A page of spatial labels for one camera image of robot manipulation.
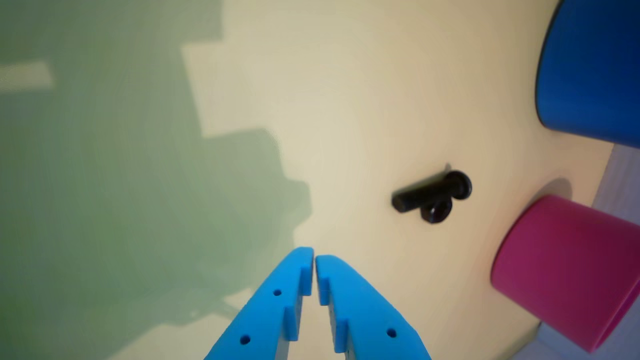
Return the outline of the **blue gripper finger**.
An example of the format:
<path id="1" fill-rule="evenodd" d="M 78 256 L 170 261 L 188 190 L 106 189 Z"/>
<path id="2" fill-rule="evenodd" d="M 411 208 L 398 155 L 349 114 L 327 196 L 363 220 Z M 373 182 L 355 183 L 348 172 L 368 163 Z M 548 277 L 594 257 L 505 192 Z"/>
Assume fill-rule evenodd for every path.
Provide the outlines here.
<path id="1" fill-rule="evenodd" d="M 313 291 L 314 250 L 288 253 L 247 301 L 206 360 L 286 360 L 298 340 L 302 305 Z"/>
<path id="2" fill-rule="evenodd" d="M 346 360 L 429 360 L 423 340 L 358 271 L 334 255 L 315 258 L 318 298 L 327 306 L 333 350 Z"/>

